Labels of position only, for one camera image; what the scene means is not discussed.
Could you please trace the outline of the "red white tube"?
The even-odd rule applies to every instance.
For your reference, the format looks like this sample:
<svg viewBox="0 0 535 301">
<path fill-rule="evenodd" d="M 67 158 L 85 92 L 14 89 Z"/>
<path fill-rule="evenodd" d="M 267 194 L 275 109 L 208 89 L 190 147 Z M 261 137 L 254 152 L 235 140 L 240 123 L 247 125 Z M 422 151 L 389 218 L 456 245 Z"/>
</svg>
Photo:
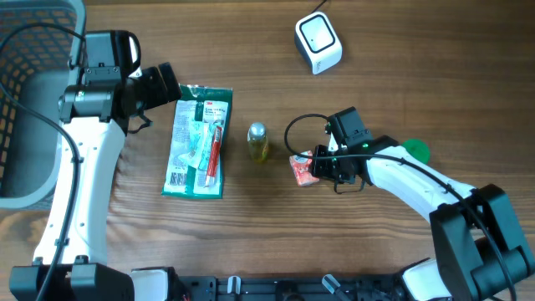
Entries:
<svg viewBox="0 0 535 301">
<path fill-rule="evenodd" d="M 212 137 L 211 152 L 206 171 L 206 179 L 204 187 L 210 187 L 215 184 L 217 174 L 217 164 L 222 143 L 222 127 L 217 125 Z"/>
</svg>

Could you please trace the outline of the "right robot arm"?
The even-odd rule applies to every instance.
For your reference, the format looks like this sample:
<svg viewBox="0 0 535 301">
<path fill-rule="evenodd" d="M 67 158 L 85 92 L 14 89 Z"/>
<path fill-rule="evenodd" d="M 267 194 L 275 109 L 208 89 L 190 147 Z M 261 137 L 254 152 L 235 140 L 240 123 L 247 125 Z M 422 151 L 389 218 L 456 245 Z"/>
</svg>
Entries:
<svg viewBox="0 0 535 301">
<path fill-rule="evenodd" d="M 383 189 L 431 226 L 434 258 L 401 276 L 409 298 L 485 300 L 534 274 L 533 252 L 503 189 L 455 181 L 391 137 L 372 137 L 354 107 L 325 120 L 330 142 L 316 147 L 312 174 Z"/>
</svg>

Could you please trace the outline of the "green package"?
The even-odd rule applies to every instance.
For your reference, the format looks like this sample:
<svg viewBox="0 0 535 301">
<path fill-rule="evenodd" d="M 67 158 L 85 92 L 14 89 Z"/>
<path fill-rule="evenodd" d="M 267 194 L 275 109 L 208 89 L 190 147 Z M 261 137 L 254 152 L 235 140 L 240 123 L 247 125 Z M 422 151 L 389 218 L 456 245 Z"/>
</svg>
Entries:
<svg viewBox="0 0 535 301">
<path fill-rule="evenodd" d="M 233 89 L 180 85 L 176 101 L 171 148 L 162 187 L 163 196 L 221 199 L 223 192 L 222 150 L 211 166 L 215 135 L 225 145 L 232 114 Z"/>
</svg>

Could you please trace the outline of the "green lid jar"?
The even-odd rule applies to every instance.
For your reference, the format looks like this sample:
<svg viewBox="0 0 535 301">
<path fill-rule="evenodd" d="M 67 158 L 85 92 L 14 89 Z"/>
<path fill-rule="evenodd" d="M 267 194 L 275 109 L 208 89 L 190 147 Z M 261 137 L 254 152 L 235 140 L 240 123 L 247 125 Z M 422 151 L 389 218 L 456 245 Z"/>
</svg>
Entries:
<svg viewBox="0 0 535 301">
<path fill-rule="evenodd" d="M 403 142 L 402 146 L 419 162 L 427 164 L 430 161 L 431 151 L 424 141 L 419 139 L 409 139 Z"/>
</svg>

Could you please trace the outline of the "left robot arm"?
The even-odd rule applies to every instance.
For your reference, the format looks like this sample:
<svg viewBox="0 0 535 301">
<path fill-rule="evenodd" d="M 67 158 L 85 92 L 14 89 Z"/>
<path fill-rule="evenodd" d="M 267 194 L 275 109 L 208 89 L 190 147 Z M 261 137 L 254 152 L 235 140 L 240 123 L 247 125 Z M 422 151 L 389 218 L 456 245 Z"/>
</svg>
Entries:
<svg viewBox="0 0 535 301">
<path fill-rule="evenodd" d="M 29 266 L 12 269 L 18 300 L 132 300 L 135 282 L 107 265 L 106 219 L 130 118 L 181 98 L 169 64 L 144 69 L 129 31 L 76 33 L 86 61 L 60 98 L 64 153 L 48 225 Z"/>
</svg>

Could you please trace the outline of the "small yellow bottle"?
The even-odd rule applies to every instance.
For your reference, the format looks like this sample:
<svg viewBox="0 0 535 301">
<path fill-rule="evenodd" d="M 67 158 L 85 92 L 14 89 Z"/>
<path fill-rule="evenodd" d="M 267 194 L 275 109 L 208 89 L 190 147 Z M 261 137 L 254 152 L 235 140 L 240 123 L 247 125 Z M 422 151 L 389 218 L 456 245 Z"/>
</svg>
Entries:
<svg viewBox="0 0 535 301">
<path fill-rule="evenodd" d="M 263 123 L 251 124 L 247 132 L 247 144 L 251 158 L 258 163 L 264 162 L 268 157 L 267 129 Z"/>
</svg>

